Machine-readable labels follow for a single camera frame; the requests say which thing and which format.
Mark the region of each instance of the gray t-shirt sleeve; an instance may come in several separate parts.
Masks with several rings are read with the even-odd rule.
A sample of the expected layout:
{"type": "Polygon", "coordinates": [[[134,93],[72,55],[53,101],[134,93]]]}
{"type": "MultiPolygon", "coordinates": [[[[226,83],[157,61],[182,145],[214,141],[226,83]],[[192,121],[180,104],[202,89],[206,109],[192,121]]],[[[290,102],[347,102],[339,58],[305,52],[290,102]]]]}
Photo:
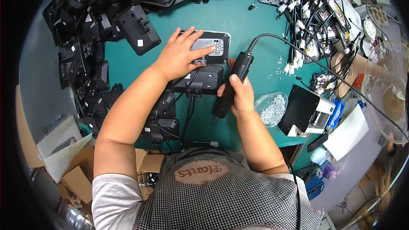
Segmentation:
{"type": "Polygon", "coordinates": [[[138,182],[121,174],[103,174],[92,182],[92,217],[96,230],[132,229],[143,201],[138,182]]]}

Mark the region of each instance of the green workbench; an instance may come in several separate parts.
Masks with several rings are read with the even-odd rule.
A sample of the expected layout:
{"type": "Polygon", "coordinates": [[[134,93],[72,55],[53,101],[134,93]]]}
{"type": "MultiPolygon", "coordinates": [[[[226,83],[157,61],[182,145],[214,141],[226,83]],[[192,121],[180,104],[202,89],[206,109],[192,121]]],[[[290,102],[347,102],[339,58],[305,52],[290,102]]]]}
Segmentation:
{"type": "MultiPolygon", "coordinates": [[[[193,0],[183,1],[166,9],[164,12],[150,13],[149,21],[162,39],[162,43],[143,56],[138,56],[125,39],[119,42],[105,43],[105,59],[109,61],[109,79],[111,86],[122,83],[127,88],[144,69],[150,66],[159,56],[166,45],[168,38],[177,27],[187,29],[195,26],[196,29],[227,32],[231,35],[230,57],[246,50],[250,42],[261,33],[273,33],[281,36],[286,32],[288,22],[285,17],[278,19],[277,7],[256,3],[258,9],[248,11],[247,8],[254,0],[210,0],[207,4],[195,4],[193,0]]],[[[271,37],[262,38],[253,50],[254,62],[248,77],[253,86],[254,100],[264,94],[277,91],[289,95],[293,84],[301,85],[294,76],[277,75],[275,71],[284,67],[288,58],[289,45],[271,37]],[[279,55],[283,64],[278,64],[279,55]]],[[[227,80],[229,71],[227,64],[224,67],[224,80],[227,80]]],[[[323,72],[317,64],[304,65],[295,75],[309,82],[312,74],[323,72]]],[[[241,149],[240,139],[236,127],[236,119],[230,112],[225,119],[220,119],[215,125],[215,117],[211,114],[216,96],[202,95],[196,101],[195,111],[189,122],[186,138],[195,141],[217,141],[226,149],[238,151],[241,149]]],[[[183,128],[189,100],[182,96],[176,103],[177,118],[180,131],[183,128]]],[[[268,128],[270,134],[279,147],[304,143],[305,138],[287,137],[277,127],[268,128]]],[[[172,142],[176,150],[177,142],[172,142]]],[[[146,139],[140,138],[135,147],[155,149],[146,139]]],[[[161,149],[169,151],[166,144],[161,149]]],[[[306,157],[306,146],[302,154],[306,157]]],[[[300,165],[306,162],[300,155],[300,165]]]]}

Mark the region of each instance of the checkered apron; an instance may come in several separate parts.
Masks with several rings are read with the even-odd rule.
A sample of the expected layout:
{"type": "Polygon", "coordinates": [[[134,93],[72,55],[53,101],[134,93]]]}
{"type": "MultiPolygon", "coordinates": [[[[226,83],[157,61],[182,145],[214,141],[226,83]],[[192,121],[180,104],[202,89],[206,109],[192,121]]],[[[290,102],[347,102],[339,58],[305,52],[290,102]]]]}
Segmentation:
{"type": "MultiPolygon", "coordinates": [[[[297,186],[288,179],[251,171],[245,159],[233,159],[220,149],[190,148],[165,156],[159,182],[139,208],[135,229],[294,230],[297,186]],[[175,172],[195,161],[228,166],[221,177],[196,184],[176,181],[175,172]]],[[[301,203],[301,229],[317,230],[324,212],[301,203]]]]}

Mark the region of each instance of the purple bottle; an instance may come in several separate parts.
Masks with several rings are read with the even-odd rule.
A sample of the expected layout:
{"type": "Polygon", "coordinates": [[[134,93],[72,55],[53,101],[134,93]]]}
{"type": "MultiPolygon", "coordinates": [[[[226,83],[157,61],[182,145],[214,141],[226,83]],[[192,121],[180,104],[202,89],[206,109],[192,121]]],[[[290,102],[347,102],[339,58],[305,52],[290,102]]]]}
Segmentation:
{"type": "Polygon", "coordinates": [[[322,171],[323,176],[329,178],[330,180],[335,179],[335,177],[338,175],[338,173],[335,171],[334,166],[328,160],[325,160],[318,167],[322,171]]]}

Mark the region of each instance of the apron patch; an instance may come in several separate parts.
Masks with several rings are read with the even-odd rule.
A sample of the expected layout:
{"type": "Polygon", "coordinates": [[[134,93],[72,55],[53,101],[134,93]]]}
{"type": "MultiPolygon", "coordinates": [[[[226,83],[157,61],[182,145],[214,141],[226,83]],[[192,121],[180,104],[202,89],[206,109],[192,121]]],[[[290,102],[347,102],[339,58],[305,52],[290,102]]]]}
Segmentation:
{"type": "Polygon", "coordinates": [[[214,161],[195,161],[175,171],[175,179],[184,184],[200,185],[214,181],[229,172],[229,167],[214,161]]]}

